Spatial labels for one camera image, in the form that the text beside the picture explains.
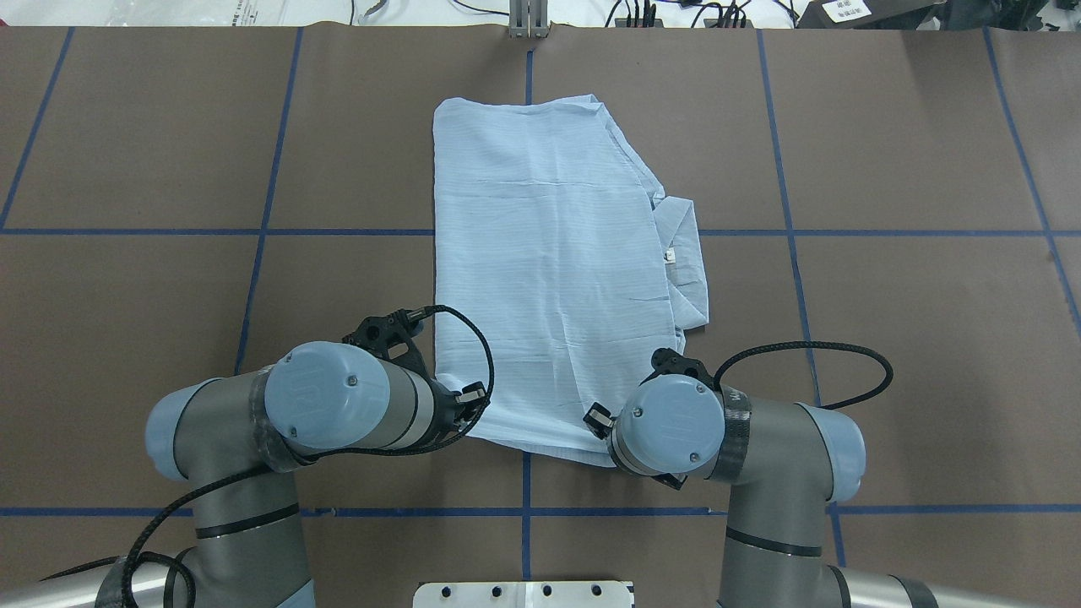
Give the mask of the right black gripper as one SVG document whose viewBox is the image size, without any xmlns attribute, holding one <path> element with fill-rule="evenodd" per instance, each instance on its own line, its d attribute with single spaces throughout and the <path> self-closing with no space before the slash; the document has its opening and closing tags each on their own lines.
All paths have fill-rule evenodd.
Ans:
<svg viewBox="0 0 1081 608">
<path fill-rule="evenodd" d="M 651 366 L 618 413 L 592 404 L 583 423 L 618 470 L 679 491 L 713 459 L 713 381 L 672 349 L 656 351 Z"/>
</svg>

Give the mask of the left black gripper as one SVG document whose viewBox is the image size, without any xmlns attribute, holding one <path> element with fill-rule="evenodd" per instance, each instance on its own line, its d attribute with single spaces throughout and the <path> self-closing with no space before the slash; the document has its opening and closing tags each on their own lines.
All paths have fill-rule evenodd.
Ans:
<svg viewBox="0 0 1081 608">
<path fill-rule="evenodd" d="M 428 370 L 416 336 L 436 310 L 371 316 L 341 339 L 366 351 L 386 372 L 389 404 L 381 422 L 353 448 L 448 448 L 467 438 L 492 400 L 492 380 L 451 389 Z"/>
</svg>

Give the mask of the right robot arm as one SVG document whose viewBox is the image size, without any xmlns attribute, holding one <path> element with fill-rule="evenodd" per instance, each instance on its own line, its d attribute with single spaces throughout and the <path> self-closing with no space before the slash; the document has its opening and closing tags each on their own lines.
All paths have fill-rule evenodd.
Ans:
<svg viewBox="0 0 1081 608">
<path fill-rule="evenodd" d="M 825 511 L 852 499 L 867 470 L 843 404 L 756 398 L 671 349 L 651 366 L 600 376 L 584 426 L 622 472 L 673 489 L 690 478 L 730 487 L 720 607 L 1023 607 L 823 560 Z"/>
</svg>

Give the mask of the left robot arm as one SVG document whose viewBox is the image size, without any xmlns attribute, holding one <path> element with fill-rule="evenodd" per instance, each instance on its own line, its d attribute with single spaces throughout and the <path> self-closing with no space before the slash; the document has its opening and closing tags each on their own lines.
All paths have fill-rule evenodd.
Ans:
<svg viewBox="0 0 1081 608">
<path fill-rule="evenodd" d="M 443 305 L 368 317 L 341 341 L 301 344 L 241 376 L 214 376 L 156 404 L 155 468 L 190 490 L 118 556 L 3 593 L 4 607 L 312 607 L 295 472 L 341 454 L 414 457 L 466 437 L 495 386 L 461 389 L 427 369 L 416 336 Z"/>
</svg>

